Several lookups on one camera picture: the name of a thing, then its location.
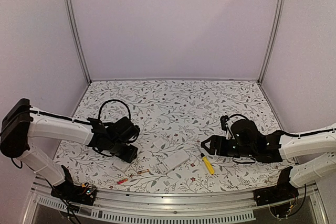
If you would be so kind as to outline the aluminium frame post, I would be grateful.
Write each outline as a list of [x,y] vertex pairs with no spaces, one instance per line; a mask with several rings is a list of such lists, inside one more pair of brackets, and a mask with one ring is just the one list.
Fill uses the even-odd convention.
[[257,80],[259,85],[263,84],[263,82],[265,80],[265,77],[266,77],[267,70],[268,70],[268,66],[270,64],[272,52],[273,52],[273,49],[274,49],[274,45],[275,45],[275,42],[276,42],[277,33],[278,33],[280,21],[281,21],[284,2],[285,2],[285,0],[277,0],[276,1],[275,14],[274,14],[274,18],[273,18],[273,22],[272,22],[272,26],[271,26],[270,36],[269,36],[269,39],[268,39],[268,42],[267,42],[265,56],[264,56],[263,63],[262,63],[262,66],[261,66],[261,70],[260,70],[260,73],[259,73],[259,77],[258,77],[258,80]]
[[66,8],[67,16],[68,16],[70,31],[71,31],[71,35],[73,38],[73,43],[75,46],[79,64],[80,64],[83,76],[85,78],[85,81],[87,85],[89,85],[92,82],[92,80],[91,80],[89,68],[88,68],[84,53],[83,53],[83,48],[82,48],[78,26],[76,22],[76,17],[75,17],[74,6],[72,3],[72,0],[64,0],[64,2],[65,2],[65,8]]

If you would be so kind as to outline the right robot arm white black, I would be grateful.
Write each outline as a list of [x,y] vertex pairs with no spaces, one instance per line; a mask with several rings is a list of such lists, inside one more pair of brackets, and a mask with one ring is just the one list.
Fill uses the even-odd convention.
[[281,181],[271,190],[271,196],[276,201],[282,201],[290,195],[292,186],[298,188],[335,172],[335,124],[301,133],[277,130],[264,135],[251,120],[240,119],[232,125],[227,122],[227,117],[221,118],[226,136],[212,135],[201,142],[201,147],[209,155],[246,157],[269,164],[318,154],[318,157],[292,166],[281,174],[286,181]]

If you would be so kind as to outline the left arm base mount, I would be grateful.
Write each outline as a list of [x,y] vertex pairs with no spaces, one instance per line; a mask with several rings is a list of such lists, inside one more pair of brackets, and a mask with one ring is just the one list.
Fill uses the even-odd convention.
[[51,190],[53,197],[88,206],[93,205],[96,194],[96,187],[88,185],[88,183],[84,186],[80,186],[71,182],[63,182],[58,186],[54,186]]

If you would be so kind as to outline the floral patterned table mat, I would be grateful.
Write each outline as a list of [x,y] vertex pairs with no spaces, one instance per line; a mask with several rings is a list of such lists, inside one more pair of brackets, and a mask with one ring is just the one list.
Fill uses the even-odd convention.
[[[138,157],[122,172],[113,167],[115,157],[62,141],[54,160],[65,165],[76,183],[89,182],[99,188],[142,193],[214,193],[270,186],[280,171],[294,160],[272,164],[249,164],[248,160],[209,156],[215,169],[211,175],[200,157],[201,141],[222,135],[222,115],[242,114],[258,129],[272,133],[278,123],[255,82],[238,81],[110,81],[94,82],[81,100],[75,116],[84,120],[100,115],[105,122],[130,116],[139,126]],[[161,148],[152,148],[165,140]],[[156,165],[185,150],[189,160],[167,174]],[[137,174],[149,169],[148,173]],[[117,182],[128,179],[118,185]]]

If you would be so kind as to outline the white battery cover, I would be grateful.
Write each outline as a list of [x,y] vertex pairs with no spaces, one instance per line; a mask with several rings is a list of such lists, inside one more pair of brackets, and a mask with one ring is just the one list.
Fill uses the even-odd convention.
[[161,146],[165,144],[165,140],[156,140],[152,144],[152,148],[161,148]]

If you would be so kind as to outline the front aluminium rail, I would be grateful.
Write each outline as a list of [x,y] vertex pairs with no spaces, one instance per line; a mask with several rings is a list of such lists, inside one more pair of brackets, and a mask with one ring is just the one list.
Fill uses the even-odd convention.
[[258,206],[251,190],[151,194],[99,189],[92,206],[77,205],[80,223],[329,223],[315,184],[299,190],[294,215],[283,220]]

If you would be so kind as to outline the gold black battery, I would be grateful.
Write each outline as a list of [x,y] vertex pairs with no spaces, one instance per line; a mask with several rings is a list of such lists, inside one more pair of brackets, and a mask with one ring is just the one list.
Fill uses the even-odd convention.
[[144,174],[148,172],[149,172],[149,169],[145,169],[145,170],[138,171],[137,174]]

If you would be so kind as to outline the white remote with green logo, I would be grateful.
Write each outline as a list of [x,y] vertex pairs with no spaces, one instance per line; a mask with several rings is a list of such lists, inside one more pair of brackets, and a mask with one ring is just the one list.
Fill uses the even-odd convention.
[[130,163],[127,163],[127,162],[124,162],[120,159],[116,159],[113,161],[113,167],[115,167],[116,169],[122,171],[122,172],[125,172],[129,166],[130,166]]

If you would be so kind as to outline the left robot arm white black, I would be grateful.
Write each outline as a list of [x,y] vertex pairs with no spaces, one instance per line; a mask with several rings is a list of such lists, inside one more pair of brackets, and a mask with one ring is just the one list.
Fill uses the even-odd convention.
[[31,106],[29,99],[22,98],[2,120],[1,153],[26,164],[57,187],[67,200],[73,200],[78,188],[72,184],[66,169],[35,147],[31,139],[71,141],[131,163],[137,156],[138,149],[133,143],[139,134],[139,127],[132,123],[129,115],[114,123],[102,122],[100,118],[83,121],[40,110]]

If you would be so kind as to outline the right aluminium frame post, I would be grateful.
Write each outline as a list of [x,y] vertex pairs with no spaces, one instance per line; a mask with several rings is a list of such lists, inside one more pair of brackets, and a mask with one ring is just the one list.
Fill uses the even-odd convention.
[[275,45],[275,42],[276,42],[277,33],[278,33],[280,21],[281,21],[284,2],[285,2],[285,0],[277,0],[276,1],[275,14],[274,14],[274,18],[273,18],[273,22],[272,22],[272,26],[271,26],[270,36],[269,36],[269,39],[268,39],[268,42],[267,42],[265,56],[264,56],[263,63],[262,63],[262,66],[261,66],[261,70],[260,70],[260,73],[259,73],[259,77],[258,77],[258,80],[257,80],[259,85],[263,84],[263,82],[265,80],[265,77],[266,77],[267,70],[268,70],[268,66],[270,64],[272,52],[273,52],[273,49],[274,49],[274,45]]

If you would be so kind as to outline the yellow handled screwdriver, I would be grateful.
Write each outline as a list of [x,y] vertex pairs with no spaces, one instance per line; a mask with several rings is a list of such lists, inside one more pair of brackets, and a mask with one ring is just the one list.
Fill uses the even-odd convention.
[[211,175],[214,175],[215,174],[215,170],[214,168],[212,167],[211,163],[208,161],[207,157],[201,153],[201,158],[202,158],[202,161],[207,169],[207,171],[211,174]]

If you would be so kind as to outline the red gold battery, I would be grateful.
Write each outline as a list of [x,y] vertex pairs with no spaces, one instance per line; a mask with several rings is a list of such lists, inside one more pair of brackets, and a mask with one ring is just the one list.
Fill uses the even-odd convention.
[[128,181],[128,179],[123,179],[123,180],[118,181],[117,184],[120,185],[120,184],[123,184],[123,183],[125,183],[127,181]]

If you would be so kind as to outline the white remote control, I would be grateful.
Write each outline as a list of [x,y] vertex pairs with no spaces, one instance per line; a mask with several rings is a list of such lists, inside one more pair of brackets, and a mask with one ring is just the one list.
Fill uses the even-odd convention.
[[161,174],[167,174],[188,160],[189,154],[185,150],[179,150],[178,152],[158,162],[156,167]]

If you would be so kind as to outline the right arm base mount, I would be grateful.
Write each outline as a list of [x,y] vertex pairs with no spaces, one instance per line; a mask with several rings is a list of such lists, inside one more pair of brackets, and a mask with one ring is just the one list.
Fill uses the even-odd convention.
[[294,199],[299,196],[299,192],[291,184],[283,184],[256,189],[253,191],[253,196],[257,206],[264,206]]

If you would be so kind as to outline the left aluminium frame post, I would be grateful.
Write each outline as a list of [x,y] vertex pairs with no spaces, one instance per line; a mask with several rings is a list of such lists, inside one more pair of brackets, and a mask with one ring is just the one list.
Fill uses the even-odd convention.
[[83,48],[82,48],[78,26],[76,22],[76,17],[75,17],[74,6],[72,3],[72,0],[64,0],[64,2],[65,2],[65,8],[66,8],[67,16],[68,16],[70,31],[71,31],[71,35],[73,38],[73,43],[75,46],[79,64],[80,64],[83,76],[85,78],[85,81],[87,85],[89,85],[92,82],[92,80],[91,80],[89,68],[88,68],[84,53],[83,53]]

